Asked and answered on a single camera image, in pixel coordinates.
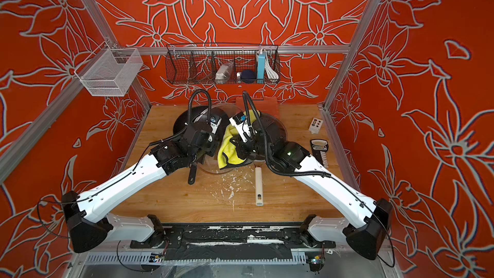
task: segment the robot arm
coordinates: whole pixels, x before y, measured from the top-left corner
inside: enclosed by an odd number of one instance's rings
[[[219,144],[215,134],[221,117],[213,114],[210,123],[193,122],[172,139],[157,146],[127,170],[79,195],[70,191],[62,196],[62,207],[75,252],[95,248],[104,240],[132,239],[152,247],[164,238],[156,216],[126,218],[110,211],[128,197],[174,171],[188,167],[204,154],[213,155]]]
[[[335,223],[327,223],[320,217],[313,217],[308,223],[307,232],[318,241],[341,241],[347,243],[361,256],[374,260],[391,227],[392,205],[384,199],[373,198],[358,192],[326,170],[315,157],[295,142],[273,153],[274,168],[293,174],[319,171],[330,176],[295,176],[318,194],[328,200],[346,218]]]

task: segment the black wire basket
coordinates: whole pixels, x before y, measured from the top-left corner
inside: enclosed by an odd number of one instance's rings
[[[280,56],[277,45],[239,43],[168,44],[166,80],[171,84],[276,84],[280,80]],[[257,76],[256,52],[264,49],[269,66],[278,75],[262,79],[238,79],[237,74],[251,70]],[[233,64],[228,80],[217,80],[223,64]]]

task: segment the wooden table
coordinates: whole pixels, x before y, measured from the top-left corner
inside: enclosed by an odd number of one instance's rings
[[[136,163],[148,143],[172,135],[175,119],[186,106],[151,108],[127,167]],[[316,105],[281,105],[281,121],[288,139],[310,150],[309,140],[326,139],[325,129],[308,131],[313,117],[320,117]],[[341,178],[336,157],[327,153],[329,170]],[[187,183],[189,169],[177,170],[154,182],[115,207],[112,213],[129,217],[158,216],[163,223],[198,222],[299,222],[307,215],[343,217],[330,203],[294,178],[276,175],[264,165],[264,206],[255,205],[253,164],[225,174],[211,175],[197,170],[196,182]]]

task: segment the red wallpaper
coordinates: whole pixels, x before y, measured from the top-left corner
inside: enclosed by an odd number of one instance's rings
[[[406,277],[494,275],[492,0],[381,0],[331,106]]]
[[[278,45],[348,44],[367,0],[96,0],[122,46],[163,47],[172,43],[244,42]],[[193,88],[218,101],[242,90],[277,96],[280,102],[323,101],[342,55],[282,58],[277,85],[185,86],[166,81],[164,59],[149,56],[139,80],[151,101],[184,103]]]
[[[40,225],[36,203],[60,201],[118,174],[144,116],[133,89],[125,97],[92,97],[84,89],[0,186],[0,277],[61,277],[69,239]],[[68,236],[62,208],[41,203],[47,227]]]
[[[0,0],[0,23],[2,155],[103,40],[80,0]]]

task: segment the yellow microfiber cloth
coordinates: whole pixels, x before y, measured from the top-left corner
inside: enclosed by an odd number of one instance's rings
[[[249,114],[250,114],[250,123],[252,123],[255,121],[254,112],[250,109]],[[229,164],[241,164],[242,162],[245,161],[245,159],[240,159],[237,156],[235,145],[232,144],[232,142],[230,142],[230,139],[234,135],[238,135],[238,133],[239,132],[237,131],[237,128],[232,126],[232,124],[229,124],[228,127],[226,127],[225,135],[223,136],[223,142],[221,143],[221,146],[219,147],[219,151],[218,151],[218,167],[220,169],[227,166],[227,159],[225,158],[223,153],[225,153],[226,157],[228,157]]]

